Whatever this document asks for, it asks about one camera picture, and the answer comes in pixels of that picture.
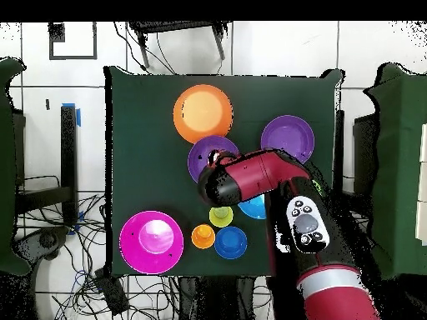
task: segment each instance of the magenta plate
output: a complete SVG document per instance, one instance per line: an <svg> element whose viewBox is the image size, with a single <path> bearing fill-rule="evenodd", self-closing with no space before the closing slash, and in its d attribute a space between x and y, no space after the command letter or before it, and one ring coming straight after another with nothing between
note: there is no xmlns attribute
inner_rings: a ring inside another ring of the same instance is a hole
<svg viewBox="0 0 427 320"><path fill-rule="evenodd" d="M158 274L173 268L183 254L183 233L167 214L144 211L123 226L120 252L139 273Z"/></svg>

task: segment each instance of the orange plate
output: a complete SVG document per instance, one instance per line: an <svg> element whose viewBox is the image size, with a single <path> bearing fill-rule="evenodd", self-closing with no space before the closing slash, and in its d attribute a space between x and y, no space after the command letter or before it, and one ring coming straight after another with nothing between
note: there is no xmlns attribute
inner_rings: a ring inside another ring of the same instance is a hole
<svg viewBox="0 0 427 320"><path fill-rule="evenodd" d="M219 88L197 85L185 90L173 107L173 124L185 140L196 143L210 135L225 136L231 128L233 108Z"/></svg>

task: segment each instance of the blue plate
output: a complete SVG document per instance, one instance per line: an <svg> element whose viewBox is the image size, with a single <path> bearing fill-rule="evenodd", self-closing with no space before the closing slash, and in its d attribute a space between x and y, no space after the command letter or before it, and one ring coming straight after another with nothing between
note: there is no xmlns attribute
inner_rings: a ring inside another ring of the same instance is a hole
<svg viewBox="0 0 427 320"><path fill-rule="evenodd" d="M257 220L264 220L266 218L264 195L259 195L248 201L241 202L238 206L240 207L240 210L250 218L255 218Z"/></svg>
<svg viewBox="0 0 427 320"><path fill-rule="evenodd" d="M246 251L246 234L237 227L224 227L216 235L215 250L219 256L232 260L241 257Z"/></svg>

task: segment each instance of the dark green table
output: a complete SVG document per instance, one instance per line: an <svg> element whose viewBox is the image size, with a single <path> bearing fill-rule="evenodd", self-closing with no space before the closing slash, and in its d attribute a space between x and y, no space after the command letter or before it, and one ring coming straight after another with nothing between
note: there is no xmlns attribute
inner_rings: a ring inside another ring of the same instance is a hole
<svg viewBox="0 0 427 320"><path fill-rule="evenodd" d="M265 221L245 216L236 206L232 225L248 237L239 259L222 259L211 247L197 249L191 231L208 223L209 206L197 193L187 157L191 143L173 125L173 105L196 84L209 84L230 98L234 122L227 138L242 153L259 149L261 133L271 120L290 114L303 118L314 131L312 162L332 183L334 90L340 70L320 77L221 77L129 75L110 67L113 95L113 274L136 274L123 260L118 238L135 213L167 213L184 235L183 256L164 275L263 276L270 274Z"/></svg>

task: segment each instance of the small cup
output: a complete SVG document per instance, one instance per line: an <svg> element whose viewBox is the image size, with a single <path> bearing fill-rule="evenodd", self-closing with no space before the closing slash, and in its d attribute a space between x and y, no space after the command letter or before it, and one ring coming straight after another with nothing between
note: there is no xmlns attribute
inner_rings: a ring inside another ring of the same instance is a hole
<svg viewBox="0 0 427 320"><path fill-rule="evenodd" d="M191 241L199 249L212 247L215 243L215 231L207 224L200 224L192 231Z"/></svg>
<svg viewBox="0 0 427 320"><path fill-rule="evenodd" d="M218 228L227 227L233 221L231 207L212 207L209 211L209 221Z"/></svg>

